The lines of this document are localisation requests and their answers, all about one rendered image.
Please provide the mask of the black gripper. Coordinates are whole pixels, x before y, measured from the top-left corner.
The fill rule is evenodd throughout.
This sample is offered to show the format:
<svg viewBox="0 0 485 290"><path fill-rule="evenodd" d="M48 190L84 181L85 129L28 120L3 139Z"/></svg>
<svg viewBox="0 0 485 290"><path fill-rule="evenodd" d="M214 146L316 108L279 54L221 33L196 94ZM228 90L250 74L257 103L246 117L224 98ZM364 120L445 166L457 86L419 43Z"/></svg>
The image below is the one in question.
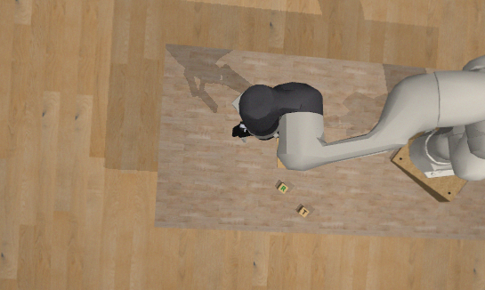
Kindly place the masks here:
<svg viewBox="0 0 485 290"><path fill-rule="evenodd" d="M249 133L249 131L245 128L243 121L241 121L239 125L236 125L232 129L232 137L236 137L236 136L238 136L243 142L247 142L247 136L253 136L253 135ZM267 141L272 139L273 137L270 137L268 139L259 139L259 140Z"/></svg>

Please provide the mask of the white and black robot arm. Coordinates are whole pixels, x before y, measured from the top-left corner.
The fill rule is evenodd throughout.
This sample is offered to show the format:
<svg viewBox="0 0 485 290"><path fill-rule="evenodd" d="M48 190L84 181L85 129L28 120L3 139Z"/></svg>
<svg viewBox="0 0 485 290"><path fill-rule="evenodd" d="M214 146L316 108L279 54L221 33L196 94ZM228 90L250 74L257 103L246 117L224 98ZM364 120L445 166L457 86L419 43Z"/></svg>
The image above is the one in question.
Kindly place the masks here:
<svg viewBox="0 0 485 290"><path fill-rule="evenodd" d="M232 105L255 138L279 137L277 157L288 170L307 171L389 152L424 132L410 145L409 159L426 178L456 175L481 181L485 179L483 72L485 55L470 60L462 70L406 77L392 88L369 133L330 143L324 139L322 94L308 84L253 85Z"/></svg>

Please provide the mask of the tan flat mat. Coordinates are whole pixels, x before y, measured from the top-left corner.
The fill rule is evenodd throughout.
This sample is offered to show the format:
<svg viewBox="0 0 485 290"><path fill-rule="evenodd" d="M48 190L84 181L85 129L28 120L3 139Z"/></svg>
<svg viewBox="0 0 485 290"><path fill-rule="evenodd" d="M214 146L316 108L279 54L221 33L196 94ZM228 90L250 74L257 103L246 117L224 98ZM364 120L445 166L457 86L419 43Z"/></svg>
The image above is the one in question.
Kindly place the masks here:
<svg viewBox="0 0 485 290"><path fill-rule="evenodd" d="M277 138L277 149L278 149L278 144L279 144L279 138ZM282 163L281 161L279 160L279 158L277 157L277 168L286 168Z"/></svg>

